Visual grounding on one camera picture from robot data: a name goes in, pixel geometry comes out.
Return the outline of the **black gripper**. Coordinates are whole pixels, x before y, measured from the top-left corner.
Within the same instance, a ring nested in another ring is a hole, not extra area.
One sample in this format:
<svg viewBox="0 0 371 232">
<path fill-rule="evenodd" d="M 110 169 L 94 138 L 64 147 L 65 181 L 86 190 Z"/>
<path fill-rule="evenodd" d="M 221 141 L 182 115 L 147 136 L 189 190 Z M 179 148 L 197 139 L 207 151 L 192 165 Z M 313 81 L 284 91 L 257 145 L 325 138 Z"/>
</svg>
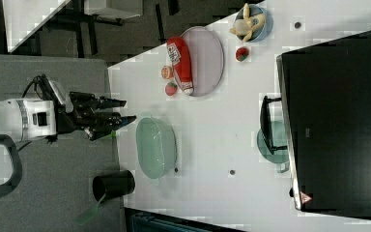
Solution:
<svg viewBox="0 0 371 232">
<path fill-rule="evenodd" d="M 70 92 L 73 111 L 67 113 L 55 100 L 56 132 L 58 134 L 85 131 L 90 140 L 105 137 L 136 120 L 136 116 L 117 117 L 113 112 L 97 112 L 97 109 L 124 107 L 126 101 L 109 99 L 94 94 Z"/>
</svg>

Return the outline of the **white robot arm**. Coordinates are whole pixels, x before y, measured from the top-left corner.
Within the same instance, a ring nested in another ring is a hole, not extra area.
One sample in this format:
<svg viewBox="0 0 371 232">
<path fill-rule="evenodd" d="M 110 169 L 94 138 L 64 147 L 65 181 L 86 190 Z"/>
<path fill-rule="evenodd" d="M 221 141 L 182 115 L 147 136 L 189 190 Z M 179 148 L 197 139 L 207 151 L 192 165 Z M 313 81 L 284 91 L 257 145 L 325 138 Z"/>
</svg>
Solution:
<svg viewBox="0 0 371 232">
<path fill-rule="evenodd" d="M 65 98 L 0 101 L 0 149 L 8 152 L 12 169 L 0 184 L 0 198 L 14 191 L 22 178 L 17 143 L 54 140 L 59 134 L 74 131 L 84 131 L 90 140 L 97 140 L 136 120 L 112 110 L 125 105 L 124 101 L 78 92 Z"/>
</svg>

